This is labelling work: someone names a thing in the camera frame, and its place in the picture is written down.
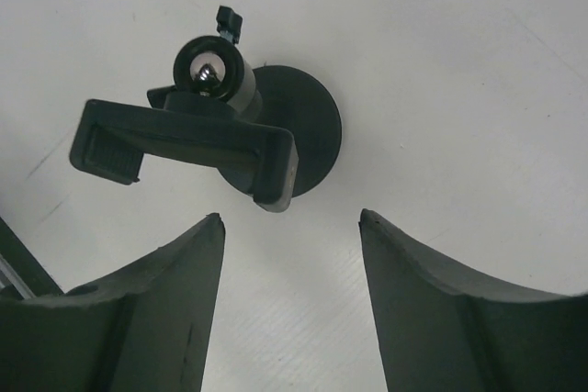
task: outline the white surface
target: white surface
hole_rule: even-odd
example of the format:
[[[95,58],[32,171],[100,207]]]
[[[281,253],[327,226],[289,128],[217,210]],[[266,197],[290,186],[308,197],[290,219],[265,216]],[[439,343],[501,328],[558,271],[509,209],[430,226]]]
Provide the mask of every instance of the white surface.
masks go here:
[[[586,0],[0,2],[0,216],[69,289],[220,212],[204,390],[385,390],[362,207],[502,279],[588,287]],[[84,101],[145,106],[220,3],[244,15],[253,66],[333,93],[327,180],[271,215],[210,169],[148,158],[125,187],[71,167]]]

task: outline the black mount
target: black mount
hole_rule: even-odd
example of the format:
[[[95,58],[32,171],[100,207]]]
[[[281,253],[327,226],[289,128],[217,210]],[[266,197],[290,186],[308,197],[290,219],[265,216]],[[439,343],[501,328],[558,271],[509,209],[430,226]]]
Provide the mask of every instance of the black mount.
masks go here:
[[[267,211],[281,212],[331,171],[341,119],[329,92],[288,66],[252,70],[235,48],[243,18],[227,6],[220,36],[177,54],[174,85],[152,89],[152,108],[90,100],[70,160],[83,172],[129,185],[143,155],[216,167]]]

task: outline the black plastic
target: black plastic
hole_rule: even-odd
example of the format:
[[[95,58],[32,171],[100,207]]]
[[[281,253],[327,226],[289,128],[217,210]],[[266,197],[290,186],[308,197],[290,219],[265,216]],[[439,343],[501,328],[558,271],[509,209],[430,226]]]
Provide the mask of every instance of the black plastic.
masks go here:
[[[206,96],[189,98],[204,102],[202,107],[228,107]],[[284,129],[108,101],[86,103],[70,153],[75,168],[129,185],[139,181],[145,153],[238,170],[251,177],[248,194],[268,211],[288,207],[298,164],[294,138]]]
[[[480,273],[371,211],[360,229],[389,391],[588,390],[588,295]]]
[[[219,12],[217,13],[217,32],[221,34],[226,32],[231,35],[233,45],[239,43],[242,24],[243,18],[231,8],[228,6],[219,7]]]
[[[292,196],[312,190],[333,169],[341,147],[341,118],[331,94],[314,77],[288,66],[254,69],[263,110],[256,123],[294,135],[299,165]],[[251,177],[223,169],[222,176],[243,193]]]
[[[0,390],[199,391],[223,248],[211,215],[65,295],[0,296]]]
[[[234,46],[241,16],[221,6],[217,21],[221,37],[193,39],[177,54],[175,84],[148,91],[153,109],[86,104],[70,155],[74,167],[125,185],[139,181],[144,153],[216,167],[273,212],[324,179],[342,137],[329,92],[298,69],[252,70]]]

